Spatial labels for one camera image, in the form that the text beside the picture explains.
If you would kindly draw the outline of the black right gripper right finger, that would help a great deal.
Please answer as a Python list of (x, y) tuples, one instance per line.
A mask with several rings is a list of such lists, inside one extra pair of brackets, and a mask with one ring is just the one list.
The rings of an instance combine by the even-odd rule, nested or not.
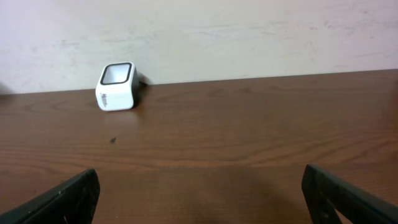
[(308, 164), (302, 177), (302, 192), (313, 223), (341, 223), (342, 214), (351, 223), (397, 223), (397, 207)]

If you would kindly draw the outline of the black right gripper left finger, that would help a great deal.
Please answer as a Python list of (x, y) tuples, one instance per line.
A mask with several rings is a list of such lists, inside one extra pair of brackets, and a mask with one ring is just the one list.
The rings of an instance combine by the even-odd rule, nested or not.
[(1, 214), (1, 224), (90, 224), (100, 195), (94, 169), (66, 180), (36, 198)]

